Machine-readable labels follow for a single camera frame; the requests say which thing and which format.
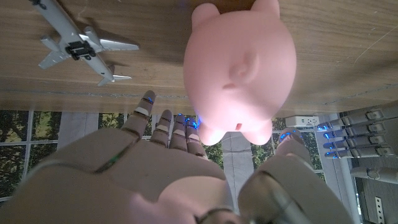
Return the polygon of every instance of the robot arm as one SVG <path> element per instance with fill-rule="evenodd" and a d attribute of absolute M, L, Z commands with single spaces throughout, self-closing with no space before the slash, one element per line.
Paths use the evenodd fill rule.
<path fill-rule="evenodd" d="M 121 129 L 100 129 L 41 162 L 0 210 L 2 222 L 351 223 L 293 129 L 246 182 L 235 214 L 194 121 L 178 115 L 168 145 L 166 110 L 150 141 L 141 139 L 154 100 L 148 91 Z"/>

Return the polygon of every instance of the pink piggy bank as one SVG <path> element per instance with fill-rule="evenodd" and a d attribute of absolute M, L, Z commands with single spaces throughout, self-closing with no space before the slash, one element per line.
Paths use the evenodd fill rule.
<path fill-rule="evenodd" d="M 277 0 L 257 0 L 250 11 L 222 15 L 213 4 L 198 6 L 183 73 L 202 143 L 241 131 L 251 143 L 265 144 L 295 70 L 293 39 L 279 19 Z"/>

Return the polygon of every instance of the electrical outlet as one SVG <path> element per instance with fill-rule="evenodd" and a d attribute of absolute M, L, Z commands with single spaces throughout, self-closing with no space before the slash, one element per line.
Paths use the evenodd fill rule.
<path fill-rule="evenodd" d="M 319 124 L 317 116 L 293 116 L 286 118 L 287 127 L 314 127 Z"/>

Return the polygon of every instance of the wooden table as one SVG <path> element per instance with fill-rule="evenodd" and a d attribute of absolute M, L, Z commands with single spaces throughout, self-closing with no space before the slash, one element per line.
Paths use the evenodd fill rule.
<path fill-rule="evenodd" d="M 116 64 L 116 73 L 133 79 L 98 87 L 102 78 L 84 62 L 39 68 L 50 52 L 40 36 L 57 34 L 28 0 L 3 0 L 0 110 L 122 113 L 133 110 L 146 90 L 154 90 L 155 113 L 169 108 L 192 114 L 183 87 L 183 55 L 190 14 L 204 2 L 215 3 L 223 13 L 249 9 L 253 0 L 62 0 L 79 28 L 90 24 L 100 37 L 120 37 L 141 46 L 135 52 L 101 53 L 107 63 Z M 280 0 L 280 6 L 296 44 L 298 68 L 277 116 L 398 100 L 398 1 Z"/>

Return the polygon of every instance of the airplane wing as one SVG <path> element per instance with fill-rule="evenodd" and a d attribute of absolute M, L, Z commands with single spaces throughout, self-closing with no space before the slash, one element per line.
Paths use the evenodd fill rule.
<path fill-rule="evenodd" d="M 68 58 L 70 58 L 70 55 L 53 50 L 46 56 L 46 58 L 42 62 L 39 63 L 39 67 L 46 69 Z"/>
<path fill-rule="evenodd" d="M 90 46 L 95 50 L 95 52 L 101 52 L 104 50 L 139 50 L 138 45 L 127 44 L 113 40 L 100 39 L 101 46 L 96 45 L 90 38 L 86 35 L 79 34 L 80 38 L 86 40 Z"/>

